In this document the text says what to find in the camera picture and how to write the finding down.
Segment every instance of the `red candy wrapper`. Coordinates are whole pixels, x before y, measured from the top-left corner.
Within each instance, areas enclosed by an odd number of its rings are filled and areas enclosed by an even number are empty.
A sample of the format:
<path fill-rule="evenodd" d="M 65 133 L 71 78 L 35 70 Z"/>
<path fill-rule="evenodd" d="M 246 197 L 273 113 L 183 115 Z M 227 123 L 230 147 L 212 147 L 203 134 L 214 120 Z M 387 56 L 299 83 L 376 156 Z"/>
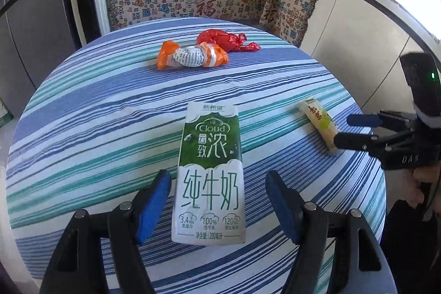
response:
<path fill-rule="evenodd" d="M 240 33 L 238 36 L 233 33 L 227 33 L 221 29 L 204 30 L 196 39 L 196 44 L 206 42 L 208 44 L 217 44 L 227 53 L 230 51 L 256 51 L 260 50 L 259 44 L 251 42 L 244 47 L 242 44 L 246 41 L 246 35 Z"/>

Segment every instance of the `striped tablecloth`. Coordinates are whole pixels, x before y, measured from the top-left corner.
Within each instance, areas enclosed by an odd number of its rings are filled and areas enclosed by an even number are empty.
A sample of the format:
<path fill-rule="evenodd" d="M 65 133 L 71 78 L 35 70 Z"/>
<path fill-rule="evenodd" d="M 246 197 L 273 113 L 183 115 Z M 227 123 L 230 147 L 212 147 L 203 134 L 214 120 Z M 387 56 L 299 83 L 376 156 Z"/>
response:
<path fill-rule="evenodd" d="M 230 53 L 230 63 L 219 68 L 156 69 L 163 41 L 191 45 L 209 28 L 243 32 L 262 49 Z M 34 94 L 9 153 L 10 223 L 32 277 L 43 278 L 75 210 L 111 210 L 151 183 L 158 170 L 176 175 L 190 100 L 239 106 L 246 243 L 172 243 L 172 186 L 154 237 L 140 247 L 157 293 L 280 291 L 297 248 L 284 236 L 265 193 L 265 173 L 271 169 L 305 200 L 327 210 L 360 208 L 378 238 L 385 213 L 380 163 L 360 152 L 326 156 L 320 135 L 295 106 L 307 96 L 316 97 L 342 130 L 348 130 L 346 116 L 360 112 L 338 80 L 301 50 L 223 20 L 152 20 L 77 51 Z M 318 293 L 326 291 L 333 245 L 329 240 Z M 109 287 L 118 292 L 108 240 L 103 257 Z"/>

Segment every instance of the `green and white milk carton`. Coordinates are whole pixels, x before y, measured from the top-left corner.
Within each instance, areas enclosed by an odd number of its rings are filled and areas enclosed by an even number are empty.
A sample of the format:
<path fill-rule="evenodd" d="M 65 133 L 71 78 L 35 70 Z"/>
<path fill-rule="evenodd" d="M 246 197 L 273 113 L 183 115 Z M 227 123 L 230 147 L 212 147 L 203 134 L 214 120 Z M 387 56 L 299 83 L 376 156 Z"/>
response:
<path fill-rule="evenodd" d="M 245 194 L 237 106 L 190 102 L 179 152 L 171 224 L 177 243 L 245 243 Z"/>

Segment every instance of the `yellow snack package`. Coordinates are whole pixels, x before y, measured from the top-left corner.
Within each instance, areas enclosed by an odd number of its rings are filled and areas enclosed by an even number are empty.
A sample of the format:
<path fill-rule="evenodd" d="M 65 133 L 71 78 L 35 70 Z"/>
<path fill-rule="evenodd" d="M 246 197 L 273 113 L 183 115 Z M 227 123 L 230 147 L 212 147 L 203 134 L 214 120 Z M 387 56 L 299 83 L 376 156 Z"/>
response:
<path fill-rule="evenodd" d="M 335 156 L 341 152 L 334 145 L 334 136 L 340 132 L 335 122 L 323 108 L 323 106 L 314 98 L 305 99 L 297 104 L 312 124 L 316 127 L 329 149 L 329 155 Z"/>

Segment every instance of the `candy wrapper with text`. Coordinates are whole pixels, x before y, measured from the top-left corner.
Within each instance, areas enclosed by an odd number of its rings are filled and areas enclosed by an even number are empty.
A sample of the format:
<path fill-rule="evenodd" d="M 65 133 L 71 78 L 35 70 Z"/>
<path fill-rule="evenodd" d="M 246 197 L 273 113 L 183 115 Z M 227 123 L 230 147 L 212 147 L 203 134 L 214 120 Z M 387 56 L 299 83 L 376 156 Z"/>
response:
<path fill-rule="evenodd" d="M 227 53 L 219 45 L 206 42 L 181 48 L 177 43 L 167 40 L 163 42 L 157 57 L 158 69 L 164 69 L 167 66 L 173 68 L 183 66 L 210 68 L 223 64 L 228 64 Z"/>

